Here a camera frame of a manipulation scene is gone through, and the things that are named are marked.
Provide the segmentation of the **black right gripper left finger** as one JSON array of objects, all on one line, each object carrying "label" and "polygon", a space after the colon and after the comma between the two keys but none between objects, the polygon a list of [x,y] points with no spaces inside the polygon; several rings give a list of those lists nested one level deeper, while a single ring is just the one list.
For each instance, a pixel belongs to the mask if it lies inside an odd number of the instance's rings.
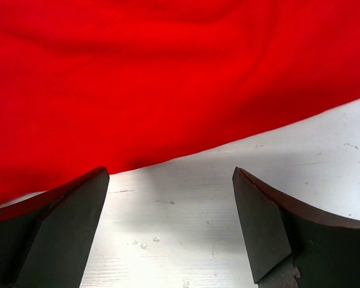
[{"label": "black right gripper left finger", "polygon": [[79,287],[108,184],[98,167],[0,208],[0,287]]}]

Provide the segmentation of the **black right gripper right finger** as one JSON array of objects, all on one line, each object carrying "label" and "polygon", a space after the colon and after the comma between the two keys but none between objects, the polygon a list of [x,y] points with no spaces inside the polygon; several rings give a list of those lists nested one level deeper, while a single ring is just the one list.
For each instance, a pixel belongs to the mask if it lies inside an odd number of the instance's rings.
[{"label": "black right gripper right finger", "polygon": [[236,168],[233,189],[259,287],[360,287],[360,220],[276,190]]}]

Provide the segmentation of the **red t-shirt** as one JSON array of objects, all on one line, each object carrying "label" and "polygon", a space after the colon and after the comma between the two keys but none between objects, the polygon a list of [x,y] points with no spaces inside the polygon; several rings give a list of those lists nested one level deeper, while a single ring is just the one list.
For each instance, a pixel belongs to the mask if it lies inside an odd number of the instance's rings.
[{"label": "red t-shirt", "polygon": [[0,205],[360,98],[360,1],[0,1]]}]

